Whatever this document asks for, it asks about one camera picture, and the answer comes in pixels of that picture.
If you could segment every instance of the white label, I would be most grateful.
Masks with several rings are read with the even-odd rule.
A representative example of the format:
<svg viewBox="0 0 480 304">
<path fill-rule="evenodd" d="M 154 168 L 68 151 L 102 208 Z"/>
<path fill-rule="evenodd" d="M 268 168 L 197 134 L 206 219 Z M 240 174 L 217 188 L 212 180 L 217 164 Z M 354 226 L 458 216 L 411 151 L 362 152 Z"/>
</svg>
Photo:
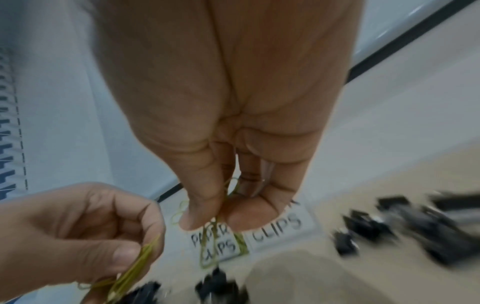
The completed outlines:
<svg viewBox="0 0 480 304">
<path fill-rule="evenodd" d="M 235 239 L 233 232 L 225 224 L 218 224 L 217 226 L 218 238 L 214 248 L 214 238 L 212 227 L 210 226 L 206 231 L 206 247 L 203 251 L 202 265 L 211 263 L 212 261 L 224 261 L 232 257 L 240 255 L 240 247 Z M 203 229 L 197 230 L 189 235 L 191 246 L 194 249 L 195 256 L 200 256 L 201 239 Z"/>
<path fill-rule="evenodd" d="M 282 215 L 264 227 L 244 233 L 250 252 L 285 242 L 313 231 L 317 224 L 300 203 L 291 203 Z"/>
</svg>

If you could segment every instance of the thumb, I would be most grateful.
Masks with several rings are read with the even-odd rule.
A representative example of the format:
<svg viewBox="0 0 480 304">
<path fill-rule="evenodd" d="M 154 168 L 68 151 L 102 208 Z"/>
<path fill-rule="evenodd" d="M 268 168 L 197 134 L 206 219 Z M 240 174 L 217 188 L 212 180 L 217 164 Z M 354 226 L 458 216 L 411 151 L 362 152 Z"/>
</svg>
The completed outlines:
<svg viewBox="0 0 480 304">
<path fill-rule="evenodd" d="M 182 229 L 193 230 L 215 217 L 225 198 L 222 167 L 208 143 L 193 152 L 156 153 L 174 171 L 188 193 L 188 209 L 180 218 Z"/>
<path fill-rule="evenodd" d="M 55 274 L 63 282 L 94 282 L 125 272 L 140 254 L 140 244 L 126 240 L 57 240 Z"/>
</svg>

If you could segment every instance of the beige surface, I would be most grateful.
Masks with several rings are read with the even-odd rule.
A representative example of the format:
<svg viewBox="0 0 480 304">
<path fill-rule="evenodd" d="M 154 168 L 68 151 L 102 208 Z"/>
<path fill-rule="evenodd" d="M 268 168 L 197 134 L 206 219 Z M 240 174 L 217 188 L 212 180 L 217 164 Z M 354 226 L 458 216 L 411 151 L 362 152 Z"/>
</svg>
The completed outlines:
<svg viewBox="0 0 480 304">
<path fill-rule="evenodd" d="M 426 203 L 425 193 L 433 190 L 479 189 L 480 144 L 477 144 L 357 187 L 322 202 L 314 212 L 324 231 L 329 232 L 342 225 L 341 214 L 347 213 L 350 208 L 374 212 L 375 198 L 379 196 L 403 194 L 414 203 Z M 480 302 L 480 261 L 446 269 L 430 261 L 413 240 L 405 238 L 398 245 L 372 247 L 362 242 L 359 245 L 360 255 L 346 259 L 338 257 L 332 242 L 325 236 L 311 238 L 295 245 L 292 250 L 306 250 L 337 261 L 346 271 L 371 284 L 396 303 Z M 252 263 L 239 258 L 222 267 L 238 281 L 244 281 Z M 174 290 L 194 284 L 201 276 L 195 265 L 186 259 L 155 267 L 149 274 L 150 278 L 173 285 Z"/>
</svg>

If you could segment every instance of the hand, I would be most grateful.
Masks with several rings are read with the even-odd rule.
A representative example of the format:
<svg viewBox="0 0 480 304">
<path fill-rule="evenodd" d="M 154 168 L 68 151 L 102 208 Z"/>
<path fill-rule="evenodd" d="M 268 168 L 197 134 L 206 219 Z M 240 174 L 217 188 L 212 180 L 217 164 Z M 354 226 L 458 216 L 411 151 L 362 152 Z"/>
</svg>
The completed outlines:
<svg viewBox="0 0 480 304">
<path fill-rule="evenodd" d="M 115 276 L 130 267 L 141 244 L 159 236 L 149 268 L 163 251 L 164 235 L 156 202 L 104 184 L 0 204 L 0 301 L 46 285 Z M 84 303 L 104 303 L 107 291 L 92 290 Z"/>
<path fill-rule="evenodd" d="M 298 191 L 344 84 L 360 0 L 103 0 L 94 51 L 137 138 L 188 192 L 180 220 L 262 226 Z M 238 156 L 238 195 L 224 182 Z"/>
</svg>

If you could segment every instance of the label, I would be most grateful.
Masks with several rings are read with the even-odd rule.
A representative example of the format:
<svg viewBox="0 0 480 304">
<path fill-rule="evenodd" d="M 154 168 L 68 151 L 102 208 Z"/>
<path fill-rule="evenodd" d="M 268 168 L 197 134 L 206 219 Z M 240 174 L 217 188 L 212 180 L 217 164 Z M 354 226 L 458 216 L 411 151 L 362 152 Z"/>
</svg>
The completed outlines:
<svg viewBox="0 0 480 304">
<path fill-rule="evenodd" d="M 251 252 L 298 238 L 313 231 L 317 224 L 308 210 L 298 202 L 292 202 L 282 215 L 270 224 L 244 233 Z"/>
<path fill-rule="evenodd" d="M 207 265 L 213 261 L 224 261 L 241 255 L 240 246 L 233 232 L 225 224 L 217 225 L 218 238 L 214 248 L 214 237 L 212 227 L 206 230 L 206 247 L 201 257 L 201 264 Z M 203 229 L 197 230 L 189 235 L 191 246 L 194 249 L 194 256 L 200 256 L 201 240 Z"/>
</svg>

